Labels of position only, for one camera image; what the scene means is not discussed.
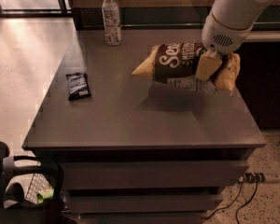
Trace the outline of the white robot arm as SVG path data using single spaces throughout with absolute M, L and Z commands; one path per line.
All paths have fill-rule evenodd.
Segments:
M 196 78 L 210 78 L 222 64 L 221 55 L 230 54 L 242 45 L 255 21 L 273 1 L 215 0 L 202 30 L 207 52 L 199 60 Z

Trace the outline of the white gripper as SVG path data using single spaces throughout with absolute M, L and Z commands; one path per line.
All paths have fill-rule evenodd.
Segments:
M 210 13 L 203 26 L 202 42 L 207 49 L 217 51 L 207 51 L 201 55 L 195 77 L 201 81 L 210 78 L 222 65 L 221 54 L 233 53 L 240 48 L 251 30 L 252 27 L 246 29 L 228 28 Z

